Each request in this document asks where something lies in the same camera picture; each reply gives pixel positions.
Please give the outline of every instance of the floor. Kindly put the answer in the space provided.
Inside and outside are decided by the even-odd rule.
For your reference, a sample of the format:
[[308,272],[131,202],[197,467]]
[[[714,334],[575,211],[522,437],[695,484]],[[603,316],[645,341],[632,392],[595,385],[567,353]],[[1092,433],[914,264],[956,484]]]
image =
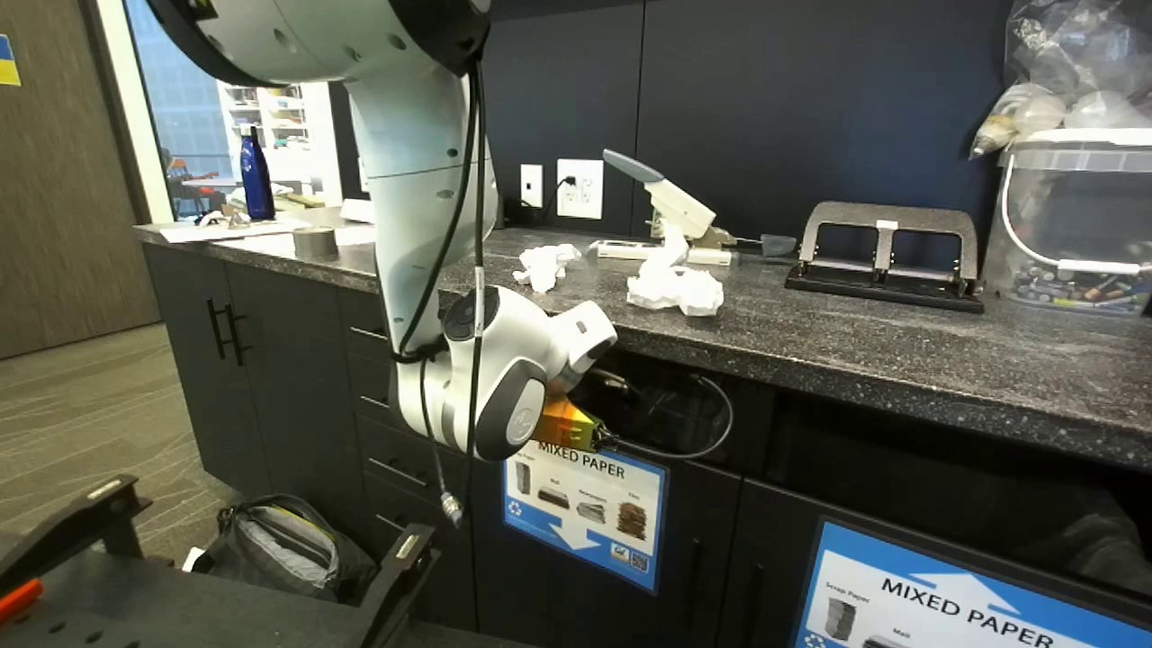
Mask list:
[[[138,474],[144,551],[182,559],[234,492],[200,472],[170,334],[141,326],[0,362],[0,536],[26,536],[107,474]],[[401,648],[522,648],[413,623]]]

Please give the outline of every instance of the wall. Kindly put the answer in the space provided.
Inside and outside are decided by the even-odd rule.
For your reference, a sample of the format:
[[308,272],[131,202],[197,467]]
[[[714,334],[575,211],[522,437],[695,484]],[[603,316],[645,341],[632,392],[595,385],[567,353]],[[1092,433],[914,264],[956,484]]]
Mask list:
[[[504,0],[487,55],[501,186],[522,145],[612,145],[732,232],[800,235],[819,198],[981,211],[963,146],[1001,95],[1003,19],[1009,0]],[[609,232],[632,232],[620,185]]]
[[26,88],[0,91],[0,356],[155,319],[78,0],[3,0]]

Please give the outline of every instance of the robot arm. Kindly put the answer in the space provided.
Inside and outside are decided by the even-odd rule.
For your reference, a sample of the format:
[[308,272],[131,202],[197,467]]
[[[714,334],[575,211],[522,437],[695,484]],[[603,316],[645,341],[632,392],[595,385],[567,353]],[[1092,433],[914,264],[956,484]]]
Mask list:
[[459,258],[476,227],[488,232],[501,205],[476,95],[487,0],[147,2],[215,80],[350,88],[404,421],[457,451],[515,455],[543,396],[567,392],[614,326],[595,302],[548,316],[487,287],[483,272],[476,294],[438,319],[438,269]]

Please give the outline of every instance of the dark wall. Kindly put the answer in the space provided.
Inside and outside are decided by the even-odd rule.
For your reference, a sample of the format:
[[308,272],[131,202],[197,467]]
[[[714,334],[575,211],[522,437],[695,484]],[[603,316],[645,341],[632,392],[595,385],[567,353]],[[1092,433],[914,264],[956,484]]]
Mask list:
[[[487,55],[504,193],[522,145],[612,145],[800,235],[819,198],[980,211],[969,137],[1013,0],[504,0]],[[609,174],[609,223],[632,227]]]

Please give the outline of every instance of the granite countertop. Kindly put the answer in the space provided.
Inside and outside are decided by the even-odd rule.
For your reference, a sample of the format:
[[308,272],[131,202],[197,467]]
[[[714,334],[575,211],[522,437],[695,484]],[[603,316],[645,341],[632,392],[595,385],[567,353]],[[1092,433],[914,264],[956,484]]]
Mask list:
[[[517,252],[548,232],[497,232],[488,282],[511,284]],[[343,232],[337,258],[296,258],[290,239],[209,240],[211,257],[378,292],[369,232]],[[943,313],[842,294],[788,292],[785,269],[714,269],[726,302],[717,319],[645,313],[623,302],[638,264],[583,257],[543,308],[603,305],[620,348],[865,404],[1013,444],[1152,472],[1152,319],[1032,308],[987,299],[987,313]],[[465,292],[473,269],[445,272]]]

